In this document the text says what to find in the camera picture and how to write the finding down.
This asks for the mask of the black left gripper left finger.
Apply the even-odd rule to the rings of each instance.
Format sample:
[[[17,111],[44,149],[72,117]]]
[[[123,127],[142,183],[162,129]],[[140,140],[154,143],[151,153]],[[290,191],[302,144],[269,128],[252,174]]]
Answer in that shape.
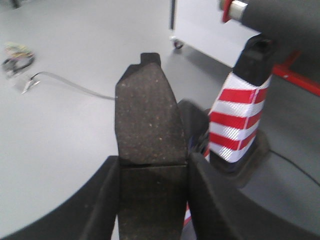
[[[120,164],[109,156],[97,172],[50,213],[6,240],[110,240],[120,194]]]

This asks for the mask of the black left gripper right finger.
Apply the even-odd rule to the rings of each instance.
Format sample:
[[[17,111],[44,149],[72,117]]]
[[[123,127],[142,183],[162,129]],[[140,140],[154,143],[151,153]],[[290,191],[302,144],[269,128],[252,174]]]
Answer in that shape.
[[[188,160],[188,204],[199,240],[318,240],[241,193],[200,154]]]

